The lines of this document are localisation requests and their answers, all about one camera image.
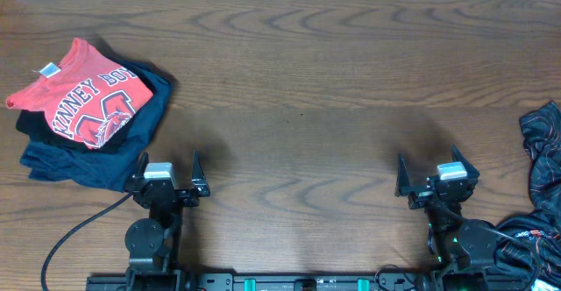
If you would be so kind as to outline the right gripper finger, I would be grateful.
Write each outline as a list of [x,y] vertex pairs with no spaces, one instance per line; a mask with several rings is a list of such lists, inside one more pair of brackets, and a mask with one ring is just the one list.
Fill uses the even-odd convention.
[[402,155],[398,154],[398,171],[397,179],[395,184],[394,195],[396,197],[409,196],[413,192],[413,186],[411,185],[411,180],[408,176],[408,170],[406,168],[405,160]]
[[478,179],[480,176],[479,171],[464,157],[464,155],[459,151],[459,149],[455,146],[451,146],[451,156],[452,159],[456,162],[460,162],[467,173],[468,179]]

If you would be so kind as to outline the black orange-patterned jersey shirt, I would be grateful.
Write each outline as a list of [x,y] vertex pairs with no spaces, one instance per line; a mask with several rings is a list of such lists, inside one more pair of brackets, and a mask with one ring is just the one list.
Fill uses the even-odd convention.
[[497,273],[531,281],[532,290],[560,289],[560,106],[551,101],[519,119],[529,156],[529,199],[534,210],[509,217],[498,230],[523,246],[502,239],[495,252]]

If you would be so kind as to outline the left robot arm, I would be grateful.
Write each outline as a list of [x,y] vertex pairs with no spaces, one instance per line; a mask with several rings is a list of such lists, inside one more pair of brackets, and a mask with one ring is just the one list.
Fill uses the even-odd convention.
[[197,207],[202,197],[210,196],[199,153],[193,152],[190,188],[175,186],[172,163],[151,163],[148,154],[143,153],[124,190],[149,211],[147,218],[134,222],[125,234],[130,253],[125,288],[197,290],[196,276],[180,268],[178,255],[183,210]]

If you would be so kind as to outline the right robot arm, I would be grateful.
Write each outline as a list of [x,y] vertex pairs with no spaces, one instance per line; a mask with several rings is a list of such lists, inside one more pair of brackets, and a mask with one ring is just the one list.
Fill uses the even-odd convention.
[[394,195],[408,199],[410,209],[421,209],[429,219],[428,248],[439,267],[419,275],[419,290],[481,290],[485,271],[494,264],[498,236],[483,220],[462,216],[461,204],[469,199],[479,181],[479,171],[451,148],[452,161],[437,166],[437,173],[423,184],[412,183],[405,159],[398,156]]

